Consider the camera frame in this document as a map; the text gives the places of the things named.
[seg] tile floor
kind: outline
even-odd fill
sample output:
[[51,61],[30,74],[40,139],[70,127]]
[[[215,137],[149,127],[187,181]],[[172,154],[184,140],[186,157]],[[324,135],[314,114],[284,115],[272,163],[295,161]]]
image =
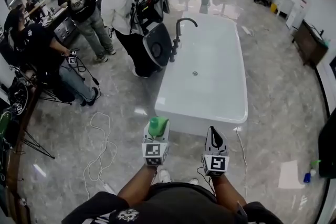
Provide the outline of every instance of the tile floor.
[[[248,163],[247,200],[260,201],[284,223],[313,223],[325,181],[317,175],[304,186],[302,180],[310,161],[318,156],[317,139],[326,120],[325,109],[316,75],[302,65],[290,42],[285,20],[252,0],[170,0],[170,3],[171,13],[165,17],[165,23],[172,36],[175,22],[185,10],[226,16],[237,23],[249,104],[248,120],[241,127]],[[242,25],[252,29],[254,36],[246,35]],[[19,183],[19,193],[28,200],[33,222],[36,219],[38,223],[60,223],[66,214],[86,201],[83,170],[90,160],[97,158],[103,139],[103,134],[90,126],[90,119],[97,111],[111,117],[109,140],[118,146],[114,163],[103,172],[102,180],[119,191],[143,164],[142,130],[155,115],[155,99],[164,72],[146,80],[136,78],[131,72],[131,59],[115,37],[113,42],[117,54],[100,65],[92,64],[92,51],[82,36],[73,45],[80,48],[79,56],[101,83],[102,96],[93,107],[48,101],[40,101],[36,107],[28,131],[56,159],[30,148],[25,148],[26,154],[21,157],[20,174],[25,180]],[[108,130],[107,119],[100,115],[93,124]],[[244,195],[242,149],[235,132],[226,136],[230,148],[227,177]],[[164,166],[172,178],[187,182],[196,177],[207,187],[196,172],[201,166],[204,139],[172,132],[170,141],[171,151]],[[103,155],[103,165],[110,162],[114,153],[113,147],[109,147]],[[91,169],[93,178],[98,166]],[[100,182],[88,182],[88,190],[94,195],[104,188]]]

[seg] white bathtub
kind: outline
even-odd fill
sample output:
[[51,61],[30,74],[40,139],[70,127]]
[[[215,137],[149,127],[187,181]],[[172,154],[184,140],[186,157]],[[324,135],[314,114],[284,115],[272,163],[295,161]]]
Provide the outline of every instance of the white bathtub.
[[220,16],[184,12],[180,46],[169,62],[157,96],[157,115],[171,130],[206,136],[243,124],[248,115],[243,55],[236,23]]

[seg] shoe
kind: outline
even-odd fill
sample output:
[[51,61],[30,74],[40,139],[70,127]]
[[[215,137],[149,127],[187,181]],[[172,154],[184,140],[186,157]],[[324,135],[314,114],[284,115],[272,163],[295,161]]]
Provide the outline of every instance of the shoe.
[[159,181],[161,183],[170,183],[172,180],[170,174],[166,169],[161,169],[159,172]]
[[117,52],[117,51],[116,51],[114,48],[112,48],[111,50],[108,50],[108,51],[107,51],[107,53],[108,53],[109,55],[115,55],[116,52]]
[[143,79],[147,79],[147,78],[149,78],[149,77],[142,77],[142,76],[139,76],[139,75],[137,74],[137,72],[135,71],[135,67],[133,67],[133,69],[132,69],[132,73],[133,73],[133,75],[135,75],[135,76],[138,77],[138,78],[143,78]]
[[93,98],[93,100],[92,101],[90,101],[90,102],[87,102],[88,103],[88,106],[93,106],[93,104],[95,103],[95,101],[96,101],[96,98],[97,98],[97,96],[98,96],[98,89],[96,88],[96,87],[92,87],[93,88],[93,90],[94,90],[94,98]]
[[188,183],[192,185],[199,185],[198,179],[196,178],[191,179]]
[[108,58],[106,57],[106,55],[104,55],[102,58],[99,58],[97,55],[95,55],[93,57],[93,60],[95,62],[107,62]]

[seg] black faucet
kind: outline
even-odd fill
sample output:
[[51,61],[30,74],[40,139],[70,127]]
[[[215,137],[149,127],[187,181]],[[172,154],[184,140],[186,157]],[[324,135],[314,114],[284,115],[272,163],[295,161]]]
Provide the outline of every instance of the black faucet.
[[177,50],[176,49],[178,48],[178,43],[180,42],[179,36],[181,35],[181,26],[180,26],[180,24],[181,24],[181,22],[183,20],[189,20],[189,21],[193,22],[196,27],[198,26],[197,22],[195,22],[194,20],[192,20],[190,18],[181,18],[181,19],[177,20],[177,22],[176,22],[176,38],[173,40],[174,45],[173,45],[173,48],[172,48],[172,52],[170,54],[170,62],[174,62],[175,61],[174,55],[177,54]]

